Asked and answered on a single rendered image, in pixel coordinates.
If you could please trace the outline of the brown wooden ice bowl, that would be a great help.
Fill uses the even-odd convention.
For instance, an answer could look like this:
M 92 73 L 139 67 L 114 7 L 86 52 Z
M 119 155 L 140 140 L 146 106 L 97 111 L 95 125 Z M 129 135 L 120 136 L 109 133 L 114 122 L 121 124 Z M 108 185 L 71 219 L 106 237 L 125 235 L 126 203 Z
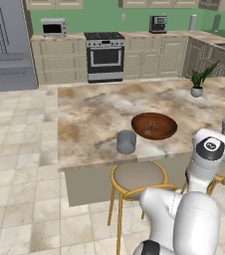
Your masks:
M 132 118 L 132 129 L 140 136 L 152 139 L 163 140 L 173 136 L 177 131 L 177 123 L 172 118 L 159 113 L 143 113 Z

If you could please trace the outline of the potted green plant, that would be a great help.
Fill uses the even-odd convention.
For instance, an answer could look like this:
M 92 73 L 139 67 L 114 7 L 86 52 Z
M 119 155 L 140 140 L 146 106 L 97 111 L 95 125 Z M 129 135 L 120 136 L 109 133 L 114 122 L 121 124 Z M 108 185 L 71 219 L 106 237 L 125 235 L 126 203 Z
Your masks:
M 212 73 L 212 71 L 216 68 L 218 62 L 214 63 L 210 67 L 206 68 L 202 73 L 198 73 L 197 71 L 192 71 L 192 77 L 190 78 L 193 86 L 191 88 L 191 96 L 194 98 L 199 98 L 202 96 L 203 87 L 205 79 Z

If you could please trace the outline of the beige base cupboard run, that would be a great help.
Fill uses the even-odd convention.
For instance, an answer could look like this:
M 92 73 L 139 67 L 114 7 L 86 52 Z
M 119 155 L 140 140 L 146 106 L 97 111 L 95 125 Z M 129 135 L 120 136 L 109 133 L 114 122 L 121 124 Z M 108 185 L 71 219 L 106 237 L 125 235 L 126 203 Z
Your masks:
M 225 77 L 225 38 L 203 31 L 165 34 L 124 32 L 123 77 L 126 80 L 188 78 L 212 64 L 213 77 Z M 86 38 L 82 33 L 65 38 L 31 38 L 40 85 L 85 83 L 88 80 Z

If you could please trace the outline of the grey fridge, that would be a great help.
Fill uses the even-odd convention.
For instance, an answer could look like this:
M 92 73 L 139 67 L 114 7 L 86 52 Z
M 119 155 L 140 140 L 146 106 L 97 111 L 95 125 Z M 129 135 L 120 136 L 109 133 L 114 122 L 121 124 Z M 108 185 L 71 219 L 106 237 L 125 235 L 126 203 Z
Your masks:
M 37 89 L 24 0 L 0 0 L 0 92 Z

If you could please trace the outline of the black and silver oven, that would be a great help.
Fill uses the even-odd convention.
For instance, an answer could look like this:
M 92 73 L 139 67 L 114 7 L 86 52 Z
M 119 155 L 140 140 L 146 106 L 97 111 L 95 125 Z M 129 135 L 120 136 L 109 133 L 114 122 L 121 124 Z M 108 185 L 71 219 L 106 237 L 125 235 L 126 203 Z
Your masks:
M 85 33 L 88 82 L 121 82 L 123 79 L 124 36 L 119 32 Z

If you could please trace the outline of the beige wall cupboard run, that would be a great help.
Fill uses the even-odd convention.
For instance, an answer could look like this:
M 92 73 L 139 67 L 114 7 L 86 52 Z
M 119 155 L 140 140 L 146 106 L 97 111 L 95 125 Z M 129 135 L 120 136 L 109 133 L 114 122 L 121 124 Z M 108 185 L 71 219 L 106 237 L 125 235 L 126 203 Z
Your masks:
M 225 12 L 225 0 L 116 0 L 119 8 L 200 8 Z M 84 0 L 25 0 L 28 10 L 82 10 Z

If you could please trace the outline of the black coffee machine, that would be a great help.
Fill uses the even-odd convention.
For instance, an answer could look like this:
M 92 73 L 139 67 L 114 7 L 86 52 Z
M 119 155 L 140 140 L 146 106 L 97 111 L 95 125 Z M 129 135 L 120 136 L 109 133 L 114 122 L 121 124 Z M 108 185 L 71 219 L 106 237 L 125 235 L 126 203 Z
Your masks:
M 165 34 L 167 17 L 165 15 L 153 15 L 149 17 L 149 32 L 152 34 Z

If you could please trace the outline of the white paper towel roll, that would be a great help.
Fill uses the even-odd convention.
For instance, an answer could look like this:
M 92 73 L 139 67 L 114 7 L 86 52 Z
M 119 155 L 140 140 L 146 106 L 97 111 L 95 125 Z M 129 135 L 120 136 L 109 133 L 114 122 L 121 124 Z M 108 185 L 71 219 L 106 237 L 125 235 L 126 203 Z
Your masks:
M 193 14 L 190 17 L 188 32 L 194 32 L 196 27 L 197 15 Z

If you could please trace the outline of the silver toaster oven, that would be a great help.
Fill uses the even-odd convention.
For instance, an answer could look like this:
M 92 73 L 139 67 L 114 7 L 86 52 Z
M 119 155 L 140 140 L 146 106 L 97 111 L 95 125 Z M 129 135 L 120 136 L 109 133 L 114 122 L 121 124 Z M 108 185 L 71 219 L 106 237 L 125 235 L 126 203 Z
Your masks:
M 64 18 L 42 18 L 41 31 L 44 37 L 66 37 L 66 21 Z

